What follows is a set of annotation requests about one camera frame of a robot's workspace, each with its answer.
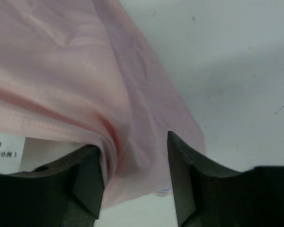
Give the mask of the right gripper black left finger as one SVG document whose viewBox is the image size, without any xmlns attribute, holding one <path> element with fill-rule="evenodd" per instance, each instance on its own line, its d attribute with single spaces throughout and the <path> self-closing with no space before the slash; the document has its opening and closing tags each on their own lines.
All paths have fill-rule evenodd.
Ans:
<svg viewBox="0 0 284 227">
<path fill-rule="evenodd" d="M 0 227 L 92 227 L 104 183 L 100 150 L 86 145 L 31 172 L 0 174 Z"/>
</svg>

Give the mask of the blue and pink printed pillowcase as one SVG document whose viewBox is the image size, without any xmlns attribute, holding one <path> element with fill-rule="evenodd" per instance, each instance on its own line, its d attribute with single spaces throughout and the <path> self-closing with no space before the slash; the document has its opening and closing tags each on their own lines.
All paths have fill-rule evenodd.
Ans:
<svg viewBox="0 0 284 227">
<path fill-rule="evenodd" d="M 204 137 L 117 0 L 0 0 L 0 132 L 28 137 L 31 170 L 98 147 L 102 207 L 170 193 L 168 132 Z"/>
</svg>

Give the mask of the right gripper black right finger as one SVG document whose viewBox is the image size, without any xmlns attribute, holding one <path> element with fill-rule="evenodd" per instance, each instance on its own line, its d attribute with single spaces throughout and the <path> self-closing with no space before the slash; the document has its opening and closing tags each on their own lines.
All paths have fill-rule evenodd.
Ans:
<svg viewBox="0 0 284 227">
<path fill-rule="evenodd" d="M 227 168 L 168 132 L 180 227 L 284 227 L 284 166 Z"/>
</svg>

